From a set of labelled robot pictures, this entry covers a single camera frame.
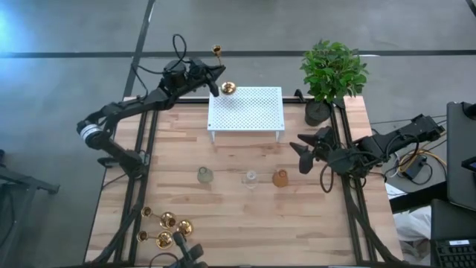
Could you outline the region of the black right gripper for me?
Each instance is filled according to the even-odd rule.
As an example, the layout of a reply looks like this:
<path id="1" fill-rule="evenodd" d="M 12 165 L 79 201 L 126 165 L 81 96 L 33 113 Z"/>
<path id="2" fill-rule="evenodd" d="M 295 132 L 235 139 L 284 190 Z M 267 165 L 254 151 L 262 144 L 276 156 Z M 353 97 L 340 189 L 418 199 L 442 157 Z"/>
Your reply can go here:
<path id="1" fill-rule="evenodd" d="M 314 162 L 326 162 L 341 175 L 353 168 L 355 156 L 349 149 L 338 148 L 334 130 L 331 127 L 320 128 L 315 134 L 298 134 L 305 145 L 290 142 L 291 148 L 299 155 L 299 171 L 308 174 Z"/>

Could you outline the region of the tall gold candlestick holder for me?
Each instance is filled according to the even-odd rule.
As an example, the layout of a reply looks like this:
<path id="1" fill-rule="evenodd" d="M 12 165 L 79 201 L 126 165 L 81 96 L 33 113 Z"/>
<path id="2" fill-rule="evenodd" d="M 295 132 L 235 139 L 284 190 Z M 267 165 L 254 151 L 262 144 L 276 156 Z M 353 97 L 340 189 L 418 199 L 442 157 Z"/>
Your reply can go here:
<path id="1" fill-rule="evenodd" d="M 165 211 L 162 214 L 156 214 L 150 207 L 146 206 L 141 209 L 141 216 L 153 217 L 157 219 L 159 225 L 164 229 L 171 229 L 176 224 L 176 216 L 170 211 Z"/>
<path id="2" fill-rule="evenodd" d="M 219 65 L 223 66 L 223 64 L 222 64 L 222 46 L 221 45 L 214 45 L 211 50 L 212 50 L 213 54 L 215 55 L 215 57 L 217 58 Z M 232 95 L 237 90 L 237 86 L 236 86 L 235 83 L 233 83 L 231 81 L 226 81 L 221 85 L 220 90 L 221 90 L 221 93 L 224 94 L 224 95 Z"/>
<path id="3" fill-rule="evenodd" d="M 146 231 L 139 231 L 139 233 L 136 234 L 136 240 L 141 243 L 154 240 L 159 249 L 168 249 L 174 243 L 173 234 L 170 231 L 162 231 L 157 235 L 151 235 Z"/>

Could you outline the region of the amber ribbed glass candle holder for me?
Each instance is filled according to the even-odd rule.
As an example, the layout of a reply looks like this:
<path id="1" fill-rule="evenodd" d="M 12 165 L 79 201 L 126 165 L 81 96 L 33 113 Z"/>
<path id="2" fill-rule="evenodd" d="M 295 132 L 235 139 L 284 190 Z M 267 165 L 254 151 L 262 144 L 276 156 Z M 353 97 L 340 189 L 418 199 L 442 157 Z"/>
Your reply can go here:
<path id="1" fill-rule="evenodd" d="M 272 183 L 277 188 L 286 187 L 289 184 L 289 176 L 288 176 L 287 170 L 285 169 L 276 170 L 272 176 Z"/>

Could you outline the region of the clear ribbed glass candle holder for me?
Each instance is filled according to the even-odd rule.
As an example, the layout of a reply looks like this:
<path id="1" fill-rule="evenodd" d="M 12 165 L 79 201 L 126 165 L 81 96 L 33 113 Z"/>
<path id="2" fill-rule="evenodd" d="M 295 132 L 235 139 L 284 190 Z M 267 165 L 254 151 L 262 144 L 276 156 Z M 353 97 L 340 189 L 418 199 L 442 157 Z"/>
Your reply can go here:
<path id="1" fill-rule="evenodd" d="M 249 170 L 242 179 L 243 185 L 248 189 L 254 189 L 259 184 L 257 173 L 254 170 Z"/>

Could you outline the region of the green ribbed glass candle holder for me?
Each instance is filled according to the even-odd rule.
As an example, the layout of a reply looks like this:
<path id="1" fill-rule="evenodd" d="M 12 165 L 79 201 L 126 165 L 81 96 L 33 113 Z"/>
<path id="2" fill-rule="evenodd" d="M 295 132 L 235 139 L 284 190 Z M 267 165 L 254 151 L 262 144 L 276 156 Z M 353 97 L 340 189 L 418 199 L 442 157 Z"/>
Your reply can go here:
<path id="1" fill-rule="evenodd" d="M 208 184 L 213 181 L 213 171 L 207 167 L 200 167 L 197 172 L 197 180 L 202 184 Z"/>

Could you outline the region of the white perforated metal shelf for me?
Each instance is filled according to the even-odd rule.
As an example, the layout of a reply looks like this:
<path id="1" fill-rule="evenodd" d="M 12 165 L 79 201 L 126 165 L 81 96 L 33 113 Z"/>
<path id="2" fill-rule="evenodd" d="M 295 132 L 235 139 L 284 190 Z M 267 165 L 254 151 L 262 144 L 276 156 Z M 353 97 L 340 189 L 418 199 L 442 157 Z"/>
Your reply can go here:
<path id="1" fill-rule="evenodd" d="M 210 96 L 207 130 L 215 142 L 218 132 L 273 132 L 276 141 L 285 131 L 280 87 L 239 87 L 232 95 Z"/>

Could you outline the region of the green plant in black pot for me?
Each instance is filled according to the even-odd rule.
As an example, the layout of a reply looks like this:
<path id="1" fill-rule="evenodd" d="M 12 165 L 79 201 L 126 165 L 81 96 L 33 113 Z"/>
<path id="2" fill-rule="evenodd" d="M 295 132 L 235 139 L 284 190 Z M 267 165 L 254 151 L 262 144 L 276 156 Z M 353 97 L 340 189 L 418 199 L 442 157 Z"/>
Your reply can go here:
<path id="1" fill-rule="evenodd" d="M 300 70 L 303 83 L 313 97 L 305 105 L 304 120 L 311 127 L 325 122 L 332 113 L 331 104 L 344 96 L 360 95 L 367 83 L 367 64 L 357 49 L 341 42 L 321 39 L 303 55 Z"/>

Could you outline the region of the white paper sheet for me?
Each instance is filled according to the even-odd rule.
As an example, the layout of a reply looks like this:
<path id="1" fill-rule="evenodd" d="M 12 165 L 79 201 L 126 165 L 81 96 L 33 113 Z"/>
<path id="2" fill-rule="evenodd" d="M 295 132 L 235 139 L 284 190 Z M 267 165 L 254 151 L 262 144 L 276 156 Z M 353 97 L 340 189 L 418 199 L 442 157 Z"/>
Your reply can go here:
<path id="1" fill-rule="evenodd" d="M 387 192 L 387 197 L 389 200 L 397 197 L 401 197 L 407 194 L 407 192 L 404 192 L 398 188 L 395 188 L 394 186 L 390 184 L 385 184 L 385 189 Z"/>

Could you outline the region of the black power adapter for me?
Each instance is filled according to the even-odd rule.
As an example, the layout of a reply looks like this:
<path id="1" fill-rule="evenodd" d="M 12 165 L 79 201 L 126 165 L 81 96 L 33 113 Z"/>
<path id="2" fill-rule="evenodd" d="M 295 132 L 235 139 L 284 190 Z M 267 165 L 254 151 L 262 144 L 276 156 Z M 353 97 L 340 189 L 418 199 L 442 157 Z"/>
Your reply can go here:
<path id="1" fill-rule="evenodd" d="M 416 158 L 412 161 L 412 163 L 409 165 L 409 167 L 402 172 L 402 175 L 413 181 L 416 179 L 417 175 L 419 172 L 422 170 L 422 168 L 425 166 L 427 163 L 427 158 L 422 155 L 417 155 Z"/>

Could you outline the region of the white crumpled cloth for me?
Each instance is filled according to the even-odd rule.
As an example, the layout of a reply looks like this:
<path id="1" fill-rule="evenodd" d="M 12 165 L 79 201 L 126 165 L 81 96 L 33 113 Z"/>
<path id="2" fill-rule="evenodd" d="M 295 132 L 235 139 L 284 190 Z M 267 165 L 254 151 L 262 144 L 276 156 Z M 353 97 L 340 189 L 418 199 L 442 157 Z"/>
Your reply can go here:
<path id="1" fill-rule="evenodd" d="M 431 207 L 394 214 L 396 232 L 401 241 L 431 239 Z"/>

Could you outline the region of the dark grey laptop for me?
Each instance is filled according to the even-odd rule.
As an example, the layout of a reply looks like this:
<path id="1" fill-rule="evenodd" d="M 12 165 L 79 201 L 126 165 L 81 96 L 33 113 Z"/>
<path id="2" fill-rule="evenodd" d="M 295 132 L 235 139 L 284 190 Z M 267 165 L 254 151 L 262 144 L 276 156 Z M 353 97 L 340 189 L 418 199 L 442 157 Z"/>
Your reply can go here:
<path id="1" fill-rule="evenodd" d="M 447 104 L 447 195 L 450 202 L 476 211 L 476 173 L 461 166 L 476 156 L 476 121 L 463 114 L 461 103 Z"/>

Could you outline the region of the black round object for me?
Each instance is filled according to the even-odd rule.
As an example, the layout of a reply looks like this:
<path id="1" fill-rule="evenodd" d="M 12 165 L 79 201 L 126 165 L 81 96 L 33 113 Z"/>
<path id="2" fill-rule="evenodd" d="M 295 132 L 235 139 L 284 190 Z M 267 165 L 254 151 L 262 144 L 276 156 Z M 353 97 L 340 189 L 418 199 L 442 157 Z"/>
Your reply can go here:
<path id="1" fill-rule="evenodd" d="M 476 103 L 461 103 L 463 114 L 474 121 L 476 121 Z"/>

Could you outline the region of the black keyboard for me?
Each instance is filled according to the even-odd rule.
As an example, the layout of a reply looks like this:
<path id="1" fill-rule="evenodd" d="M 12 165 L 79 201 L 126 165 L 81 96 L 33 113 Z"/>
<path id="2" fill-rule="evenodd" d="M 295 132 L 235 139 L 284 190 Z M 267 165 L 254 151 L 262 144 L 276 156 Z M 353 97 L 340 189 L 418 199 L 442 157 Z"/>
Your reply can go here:
<path id="1" fill-rule="evenodd" d="M 441 268 L 476 268 L 476 239 L 433 240 L 435 265 Z"/>

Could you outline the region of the black metal stand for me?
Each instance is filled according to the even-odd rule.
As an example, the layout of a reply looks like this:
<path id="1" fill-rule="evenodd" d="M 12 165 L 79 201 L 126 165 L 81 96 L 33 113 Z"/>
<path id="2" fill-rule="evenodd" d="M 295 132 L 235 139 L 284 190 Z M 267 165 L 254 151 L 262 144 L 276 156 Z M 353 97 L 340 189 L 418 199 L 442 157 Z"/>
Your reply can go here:
<path id="1" fill-rule="evenodd" d="M 3 202 L 10 204 L 10 225 L 3 237 L 0 237 L 0 268 L 7 268 L 13 257 L 16 246 L 20 241 L 20 234 L 25 226 L 33 203 L 33 198 L 38 190 L 57 194 L 60 186 L 36 179 L 9 170 L 4 163 L 5 152 L 0 149 L 0 229 L 5 219 L 1 215 Z"/>

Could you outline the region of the black metal table frame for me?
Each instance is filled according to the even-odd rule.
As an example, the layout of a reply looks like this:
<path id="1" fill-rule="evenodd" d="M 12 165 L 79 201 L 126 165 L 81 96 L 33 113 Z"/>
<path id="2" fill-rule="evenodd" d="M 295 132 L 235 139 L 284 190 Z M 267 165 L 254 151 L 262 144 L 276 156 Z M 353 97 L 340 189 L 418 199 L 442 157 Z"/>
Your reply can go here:
<path id="1" fill-rule="evenodd" d="M 145 204 L 154 213 L 172 212 L 193 224 L 190 244 L 201 244 L 211 266 L 354 264 L 368 259 L 364 238 L 353 245 L 341 180 L 321 163 L 303 175 L 289 143 L 311 133 L 301 103 L 284 105 L 285 131 L 217 133 L 207 130 L 208 99 L 188 97 L 158 116 Z M 200 167 L 213 181 L 197 180 Z M 289 184 L 272 183 L 285 169 Z M 249 170 L 259 184 L 246 188 Z"/>

